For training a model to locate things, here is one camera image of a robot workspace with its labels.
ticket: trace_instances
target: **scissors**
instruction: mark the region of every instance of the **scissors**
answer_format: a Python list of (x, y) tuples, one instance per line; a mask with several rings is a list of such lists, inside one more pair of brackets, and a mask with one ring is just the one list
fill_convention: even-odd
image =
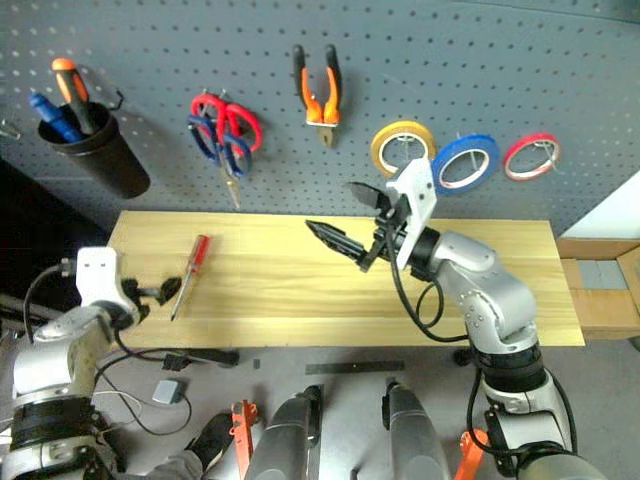
[[(258, 122), (258, 118), (249, 110), (235, 103), (227, 103), (220, 99), (220, 97), (211, 93), (197, 95), (193, 100), (191, 100), (192, 115), (213, 117), (208, 113), (210, 108), (212, 108), (214, 112), (217, 111), (217, 117), (215, 118), (215, 132), (219, 143), (223, 145), (226, 143), (226, 133), (230, 133), (237, 139), (242, 139), (243, 132), (240, 129), (240, 124), (238, 122), (238, 119), (242, 119), (249, 125), (255, 137), (253, 144), (250, 146), (251, 152), (255, 153), (262, 146), (262, 128), (260, 127), (260, 122)], [(212, 133), (209, 133), (206, 128), (201, 130), (204, 131), (207, 136), (212, 135)], [(233, 151), (237, 155), (242, 154), (242, 151), (237, 145), (233, 146)]]
[[(240, 208), (238, 184), (235, 178), (244, 177), (251, 169), (251, 149), (249, 145), (241, 138), (229, 133), (223, 134), (224, 143), (220, 143), (216, 133), (216, 122), (209, 117), (189, 115), (187, 120), (189, 131), (193, 135), (198, 148), (220, 169), (220, 175), (229, 189), (233, 204), (236, 208)], [(207, 145), (201, 132), (204, 132), (205, 136), (210, 138), (211, 146)], [(238, 148), (245, 158), (246, 166), (244, 169), (238, 166), (232, 150), (233, 147)]]

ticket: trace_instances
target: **red tape roll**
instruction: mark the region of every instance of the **red tape roll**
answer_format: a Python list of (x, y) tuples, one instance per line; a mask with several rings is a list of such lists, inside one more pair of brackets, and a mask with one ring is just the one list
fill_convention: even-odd
[[(549, 155), (547, 161), (533, 170), (526, 172), (514, 172), (511, 170), (511, 161), (513, 158), (526, 147), (539, 142), (547, 142), (553, 145), (553, 152)], [(560, 161), (560, 144), (558, 143), (558, 139), (550, 133), (534, 133), (533, 135), (528, 135), (513, 144), (509, 150), (507, 150), (502, 165), (504, 167), (504, 174), (511, 180), (515, 180), (516, 182), (526, 182), (527, 180), (533, 180), (534, 178), (544, 175), (551, 170), (558, 161)]]

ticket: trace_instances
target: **red scissors handle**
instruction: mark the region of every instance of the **red scissors handle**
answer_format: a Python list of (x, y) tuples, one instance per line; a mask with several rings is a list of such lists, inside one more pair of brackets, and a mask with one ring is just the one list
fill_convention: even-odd
[(242, 138), (238, 117), (249, 124), (255, 135), (255, 141), (251, 145), (251, 151), (255, 152), (262, 146), (262, 128), (258, 118), (246, 108), (235, 103), (226, 103), (216, 95), (203, 93), (191, 100), (191, 114), (202, 115), (202, 110), (210, 106), (217, 110), (216, 133), (218, 141), (224, 143), (224, 134), (227, 131), (227, 124), (232, 135)]
[(246, 108), (236, 105), (235, 103), (227, 104), (226, 114), (231, 127), (231, 133), (236, 137), (242, 136), (240, 134), (240, 126), (238, 125), (238, 117), (249, 124), (255, 135), (255, 140), (253, 145), (251, 145), (251, 152), (258, 150), (262, 146), (262, 128), (260, 128), (260, 122), (258, 122), (257, 117)]

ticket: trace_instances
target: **small gray box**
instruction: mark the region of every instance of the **small gray box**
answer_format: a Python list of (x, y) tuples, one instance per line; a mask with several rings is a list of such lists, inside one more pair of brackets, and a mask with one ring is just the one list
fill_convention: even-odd
[(153, 392), (153, 400), (165, 405), (177, 403), (180, 400), (181, 385), (176, 380), (160, 380), (155, 392)]

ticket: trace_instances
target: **wooden table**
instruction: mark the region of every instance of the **wooden table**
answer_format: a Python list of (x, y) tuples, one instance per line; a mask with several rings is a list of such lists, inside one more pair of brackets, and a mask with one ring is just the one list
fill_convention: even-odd
[[(196, 235), (212, 236), (176, 320), (169, 321), (173, 300), (161, 308), (151, 300), (151, 314), (125, 341), (136, 347), (437, 345), (407, 317), (387, 262), (378, 259), (361, 273), (316, 239), (305, 218), (371, 244), (371, 218), (123, 211), (109, 245), (122, 254), (123, 275), (141, 286), (183, 275)], [(548, 222), (439, 219), (431, 226), (497, 250), (537, 299), (543, 345), (584, 345)], [(417, 298), (424, 283), (407, 272), (403, 278), (410, 298)], [(435, 311), (434, 297), (423, 304), (425, 319)], [(463, 333), (452, 302), (435, 331)]]

